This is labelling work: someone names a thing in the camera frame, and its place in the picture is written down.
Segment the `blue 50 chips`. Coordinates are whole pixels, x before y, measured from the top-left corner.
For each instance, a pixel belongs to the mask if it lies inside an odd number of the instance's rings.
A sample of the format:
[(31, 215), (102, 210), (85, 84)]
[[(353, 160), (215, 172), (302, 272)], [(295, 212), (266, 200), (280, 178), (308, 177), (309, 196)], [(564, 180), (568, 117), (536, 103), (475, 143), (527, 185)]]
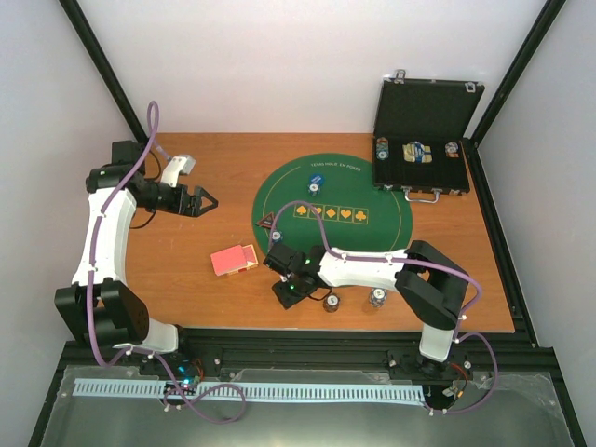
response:
[(271, 234), (271, 242), (273, 244), (279, 243), (283, 240), (283, 235), (280, 231), (276, 230), (276, 231), (272, 231)]

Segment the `brown 100 chip stack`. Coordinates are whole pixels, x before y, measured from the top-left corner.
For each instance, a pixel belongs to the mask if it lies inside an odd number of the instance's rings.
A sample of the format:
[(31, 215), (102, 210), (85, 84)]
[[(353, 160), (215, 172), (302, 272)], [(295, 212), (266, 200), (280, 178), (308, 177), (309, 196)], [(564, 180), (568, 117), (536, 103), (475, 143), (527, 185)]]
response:
[(339, 308), (340, 303), (340, 298), (334, 293), (328, 294), (322, 301), (323, 309), (327, 313), (336, 312)]

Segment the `black triangular all-in button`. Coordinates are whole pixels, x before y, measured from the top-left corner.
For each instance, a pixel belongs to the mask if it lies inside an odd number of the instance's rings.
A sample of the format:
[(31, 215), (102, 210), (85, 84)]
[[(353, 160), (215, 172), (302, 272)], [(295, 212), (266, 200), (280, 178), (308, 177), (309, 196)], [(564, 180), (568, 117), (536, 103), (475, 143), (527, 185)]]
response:
[(273, 211), (271, 211), (271, 212), (267, 213), (265, 216), (263, 216), (260, 220), (258, 220), (256, 225), (261, 228), (271, 229), (273, 226), (274, 220), (275, 220), (275, 213)]

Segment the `red playing card deck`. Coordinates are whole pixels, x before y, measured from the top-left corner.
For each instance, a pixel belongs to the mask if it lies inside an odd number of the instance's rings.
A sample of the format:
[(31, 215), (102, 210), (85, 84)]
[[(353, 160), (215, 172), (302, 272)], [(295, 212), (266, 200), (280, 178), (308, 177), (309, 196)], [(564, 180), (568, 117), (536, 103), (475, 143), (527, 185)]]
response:
[(216, 276), (241, 273), (258, 265), (258, 258), (252, 244), (236, 245), (210, 255), (213, 271)]

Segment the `blue orange 10 chip stack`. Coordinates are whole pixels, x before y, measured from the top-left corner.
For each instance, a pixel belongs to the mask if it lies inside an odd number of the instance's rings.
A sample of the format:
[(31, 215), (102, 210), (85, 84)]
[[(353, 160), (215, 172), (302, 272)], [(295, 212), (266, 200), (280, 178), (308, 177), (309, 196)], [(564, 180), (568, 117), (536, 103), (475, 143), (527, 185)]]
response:
[(387, 298), (387, 291), (381, 288), (374, 288), (369, 294), (369, 303), (374, 308), (382, 307)]

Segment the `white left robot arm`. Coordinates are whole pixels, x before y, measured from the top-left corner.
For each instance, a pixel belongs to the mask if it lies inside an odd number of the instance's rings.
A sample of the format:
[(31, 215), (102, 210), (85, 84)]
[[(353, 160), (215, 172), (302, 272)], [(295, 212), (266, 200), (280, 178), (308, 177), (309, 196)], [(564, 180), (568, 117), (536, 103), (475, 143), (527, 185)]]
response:
[(202, 187), (190, 192), (180, 183), (196, 164), (192, 156), (173, 157), (160, 178), (152, 180), (145, 176), (143, 152), (137, 142), (113, 142), (110, 163), (89, 173), (83, 254), (71, 285), (56, 291), (54, 303), (79, 344), (159, 353), (162, 365), (180, 375), (192, 368), (194, 352), (179, 343), (177, 326), (151, 318), (129, 288), (129, 231), (137, 209), (197, 218), (216, 209), (218, 202)]

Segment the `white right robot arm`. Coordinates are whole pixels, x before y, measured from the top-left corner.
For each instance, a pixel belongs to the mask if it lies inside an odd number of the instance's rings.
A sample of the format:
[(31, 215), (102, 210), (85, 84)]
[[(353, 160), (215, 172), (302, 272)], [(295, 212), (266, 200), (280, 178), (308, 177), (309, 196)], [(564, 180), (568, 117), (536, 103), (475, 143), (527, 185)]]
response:
[(422, 240), (405, 250), (345, 251), (325, 245), (307, 253), (281, 242), (272, 245), (264, 265), (279, 274), (272, 290), (286, 309), (319, 289), (361, 286), (397, 292), (423, 323), (421, 356), (447, 360), (471, 277)]

